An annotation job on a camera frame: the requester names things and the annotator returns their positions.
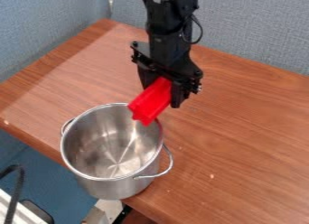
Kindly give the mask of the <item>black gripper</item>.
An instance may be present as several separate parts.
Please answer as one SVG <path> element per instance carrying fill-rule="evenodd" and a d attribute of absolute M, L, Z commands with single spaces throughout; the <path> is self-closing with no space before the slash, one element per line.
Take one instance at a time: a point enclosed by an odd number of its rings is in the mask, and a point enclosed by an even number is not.
<path fill-rule="evenodd" d="M 203 72 L 190 57 L 191 44 L 183 41 L 181 33 L 150 33 L 148 42 L 134 41 L 130 47 L 142 87 L 146 89 L 159 77 L 171 80 L 170 106 L 179 108 L 190 94 L 202 90 Z"/>

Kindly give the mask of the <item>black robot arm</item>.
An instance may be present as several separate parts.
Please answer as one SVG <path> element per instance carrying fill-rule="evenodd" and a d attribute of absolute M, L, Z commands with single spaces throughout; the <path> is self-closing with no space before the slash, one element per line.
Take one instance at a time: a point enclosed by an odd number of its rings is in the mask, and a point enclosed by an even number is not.
<path fill-rule="evenodd" d="M 142 0 L 147 13 L 148 42 L 134 41 L 131 61 L 138 65 L 142 86 L 147 89 L 159 77 L 171 82 L 169 102 L 173 108 L 201 90 L 202 69 L 191 60 L 193 23 L 202 28 L 194 11 L 198 0 Z"/>

